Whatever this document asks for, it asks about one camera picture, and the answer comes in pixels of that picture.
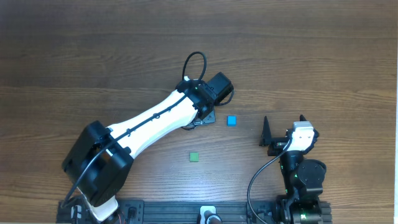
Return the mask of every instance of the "green cube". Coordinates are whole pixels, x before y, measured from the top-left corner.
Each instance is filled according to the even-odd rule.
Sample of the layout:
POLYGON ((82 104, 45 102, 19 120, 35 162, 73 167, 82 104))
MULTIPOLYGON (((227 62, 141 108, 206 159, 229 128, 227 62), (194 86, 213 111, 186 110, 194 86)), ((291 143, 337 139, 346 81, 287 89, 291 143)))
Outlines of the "green cube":
POLYGON ((191 152, 189 155, 189 161, 190 162, 199 162, 199 153, 191 152))

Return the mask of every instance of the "small block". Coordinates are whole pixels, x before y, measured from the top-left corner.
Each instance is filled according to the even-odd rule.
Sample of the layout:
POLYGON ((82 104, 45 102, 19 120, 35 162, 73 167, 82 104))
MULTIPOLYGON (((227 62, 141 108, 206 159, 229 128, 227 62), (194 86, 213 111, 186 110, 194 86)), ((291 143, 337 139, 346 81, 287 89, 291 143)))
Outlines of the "small block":
POLYGON ((189 161, 190 162, 199 162, 199 153, 191 152, 189 155, 189 161))
POLYGON ((226 118, 226 125, 230 127, 236 126, 236 116, 228 116, 226 118))

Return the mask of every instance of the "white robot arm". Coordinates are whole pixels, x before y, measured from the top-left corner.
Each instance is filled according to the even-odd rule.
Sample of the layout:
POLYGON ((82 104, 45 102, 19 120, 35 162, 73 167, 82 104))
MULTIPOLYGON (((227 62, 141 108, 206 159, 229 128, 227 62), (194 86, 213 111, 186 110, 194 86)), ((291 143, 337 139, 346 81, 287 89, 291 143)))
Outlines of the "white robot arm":
POLYGON ((99 222, 106 220, 118 208, 115 194, 123 186, 134 159, 167 133, 203 121, 233 92, 231 81, 221 72, 208 83, 201 80, 206 60, 199 79, 185 77, 185 67, 194 54, 202 53, 194 52, 187 58, 183 80, 164 101, 122 123, 105 128, 95 121, 83 130, 62 164, 74 183, 62 207, 78 188, 93 216, 99 222))

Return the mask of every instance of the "cable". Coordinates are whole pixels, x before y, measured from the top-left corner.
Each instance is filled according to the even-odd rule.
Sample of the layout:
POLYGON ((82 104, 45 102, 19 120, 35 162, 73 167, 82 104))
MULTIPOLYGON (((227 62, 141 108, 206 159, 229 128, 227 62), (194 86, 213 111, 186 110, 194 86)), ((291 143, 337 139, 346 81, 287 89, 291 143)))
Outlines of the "cable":
POLYGON ((187 64, 188 64, 189 60, 191 59, 192 56, 194 56, 196 54, 200 54, 203 57, 203 70, 201 71, 201 74, 200 74, 198 80, 201 80, 203 78, 203 76, 205 75, 206 69, 207 69, 207 58, 206 58, 206 55, 203 52, 192 52, 187 57, 187 59, 185 60, 184 67, 182 68, 182 79, 184 79, 185 69, 187 68, 187 64))
POLYGON ((287 142, 286 146, 284 147, 283 151, 278 155, 275 156, 275 158, 271 159, 269 162, 267 162, 264 166, 262 166, 255 174, 254 176, 251 178, 249 186, 248 186, 248 204, 250 207, 250 210, 252 211, 252 213, 254 214, 254 216, 256 216, 256 218, 258 220, 260 220, 262 223, 264 224, 268 224, 266 221, 264 221, 263 219, 261 219, 257 213, 254 211, 253 206, 251 205, 251 201, 250 201, 250 190, 251 190, 251 186, 254 182, 254 180, 256 179, 256 177, 265 169, 267 168, 269 165, 271 165, 273 162, 275 162, 276 160, 278 160, 283 154, 285 154, 285 152, 287 152, 287 150, 289 149, 290 145, 292 143, 292 137, 290 137, 289 141, 287 142))
MULTIPOLYGON (((182 70, 182 78, 184 79, 184 74, 185 74, 185 68, 187 67, 187 63, 189 61, 189 59, 194 56, 195 54, 200 54, 203 56, 203 70, 200 74, 199 80, 201 80, 203 78, 203 76, 206 73, 206 67, 207 67, 207 59, 204 53, 202 52, 194 52, 192 54, 190 54, 188 56, 188 58, 186 59, 185 63, 184 63, 184 68, 182 70)), ((83 179, 84 175, 87 173, 88 169, 90 168, 90 166, 92 165, 92 163, 95 162, 95 160, 97 160, 97 158, 99 158, 100 155, 102 155, 102 153, 105 152, 105 150, 107 150, 108 148, 110 148, 111 146, 113 146, 114 144, 116 144, 120 139, 129 136, 133 131, 135 131, 136 129, 140 128, 142 125, 148 123, 149 121, 152 121, 153 119, 158 119, 160 118, 160 116, 162 114, 164 114, 167 111, 170 111, 172 108, 174 108, 175 106, 177 106, 179 103, 181 103, 187 96, 184 95, 183 97, 181 97, 181 99, 179 99, 177 102, 175 102, 173 105, 169 106, 168 108, 162 110, 159 113, 155 113, 154 115, 152 115, 150 118, 147 118, 145 121, 137 124, 136 126, 134 126, 131 129, 127 129, 127 131, 123 134, 121 134, 120 136, 118 136, 117 138, 113 139, 111 142, 109 142, 107 145, 103 146, 102 149, 91 159, 91 161, 89 161, 89 163, 87 164, 86 168, 83 170, 83 172, 80 174, 79 178, 77 178, 76 182, 72 185, 71 189, 69 190, 69 192, 67 193, 67 195, 65 196, 65 199, 63 200, 63 202, 61 203, 60 208, 65 208, 67 205, 70 205, 71 201, 69 200, 70 197, 72 196, 72 194, 74 193, 74 191, 76 190, 77 186, 80 184, 81 180, 83 179)))
POLYGON ((235 90, 232 90, 231 96, 229 96, 229 99, 227 100, 227 102, 225 102, 225 103, 218 103, 218 104, 215 105, 215 106, 224 106, 224 105, 227 105, 229 102, 231 102, 232 97, 234 97, 234 94, 235 94, 235 90))

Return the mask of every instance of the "wood grain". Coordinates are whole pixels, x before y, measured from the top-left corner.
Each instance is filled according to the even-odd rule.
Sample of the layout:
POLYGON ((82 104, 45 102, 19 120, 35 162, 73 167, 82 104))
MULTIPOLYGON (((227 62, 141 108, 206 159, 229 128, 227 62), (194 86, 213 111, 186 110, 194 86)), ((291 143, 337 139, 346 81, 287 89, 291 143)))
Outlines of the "wood grain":
MULTIPOLYGON (((245 201, 270 159, 257 146, 264 115, 280 135, 304 114, 321 134, 308 157, 328 166, 321 198, 334 223, 391 223, 396 9, 393 0, 0 1, 0 222, 54 222, 71 186, 61 162, 83 127, 156 105, 201 50, 205 80, 222 71, 233 81, 232 103, 215 124, 146 149, 118 197, 245 201)), ((200 70, 195 58, 188 74, 200 70)), ((273 164, 252 197, 283 190, 273 164)))

